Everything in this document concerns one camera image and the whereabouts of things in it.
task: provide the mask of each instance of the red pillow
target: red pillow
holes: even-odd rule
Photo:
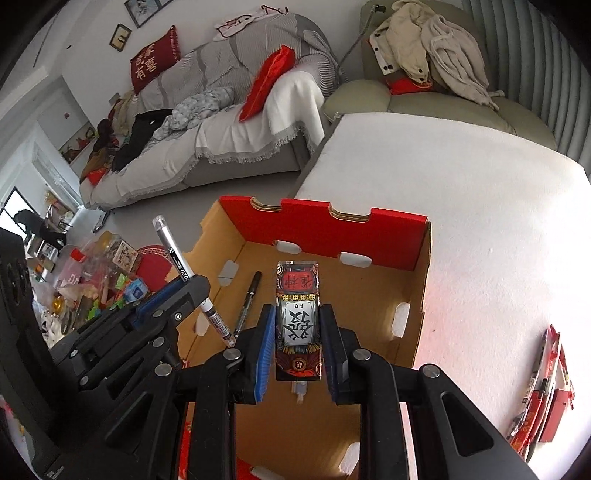
[[[296,64],[296,53],[291,48],[282,45],[279,50],[272,53],[262,64],[261,70],[248,94],[246,103],[240,112],[240,121],[248,120],[260,112],[265,106],[265,101],[275,85],[277,79],[285,72],[291,70]]]
[[[174,25],[165,36],[142,48],[131,59],[131,83],[137,95],[152,80],[168,70],[181,58],[178,47],[177,27]]]
[[[402,95],[403,93],[434,92],[431,79],[425,83],[414,83],[406,75],[394,82],[386,81],[391,95]]]
[[[105,176],[107,173],[106,167],[99,168],[98,170],[91,171],[86,178],[92,183],[95,187],[99,184],[102,177]]]

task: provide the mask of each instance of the red decoration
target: red decoration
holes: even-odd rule
[[[417,92],[434,92],[433,81],[429,80],[425,83],[414,83],[406,75],[394,82],[387,82],[390,94],[402,95],[403,93],[417,93]]]
[[[296,53],[289,47],[282,45],[279,50],[272,53],[263,63],[246,103],[240,112],[240,121],[243,122],[261,112],[265,101],[271,93],[271,89],[277,79],[285,72],[291,70],[296,64]]]
[[[131,59],[131,83],[135,94],[139,94],[147,84],[172,67],[180,58],[177,27],[173,25],[165,36],[142,48]]]
[[[373,265],[413,271],[425,237],[427,217],[372,208],[366,218],[331,209],[330,203],[283,199],[281,209],[256,207],[250,197],[224,196],[220,204],[247,242],[292,242],[302,251],[338,258],[365,255]]]
[[[142,256],[137,272],[150,291],[158,291],[166,285],[166,276],[173,267],[162,245],[148,245],[138,250]]]
[[[105,176],[107,173],[106,167],[99,168],[98,170],[91,171],[86,178],[92,183],[95,187],[99,184],[100,180]]]

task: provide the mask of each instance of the snack package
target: snack package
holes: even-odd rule
[[[277,264],[275,376],[280,381],[319,380],[318,263]]]

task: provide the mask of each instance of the white throw blanket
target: white throw blanket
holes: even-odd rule
[[[296,67],[277,80],[259,115],[239,122],[242,105],[237,105],[204,121],[197,133],[196,154],[212,163],[262,160],[293,140],[300,129],[313,151],[324,138],[319,114],[323,104],[314,77],[305,66]],[[252,152],[259,152],[259,156],[245,155]]]

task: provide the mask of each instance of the beige jacket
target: beige jacket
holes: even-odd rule
[[[435,12],[419,0],[399,0],[392,10],[394,14],[369,38],[382,73],[387,75],[402,68],[413,81],[424,83],[429,78],[429,65],[421,32]]]

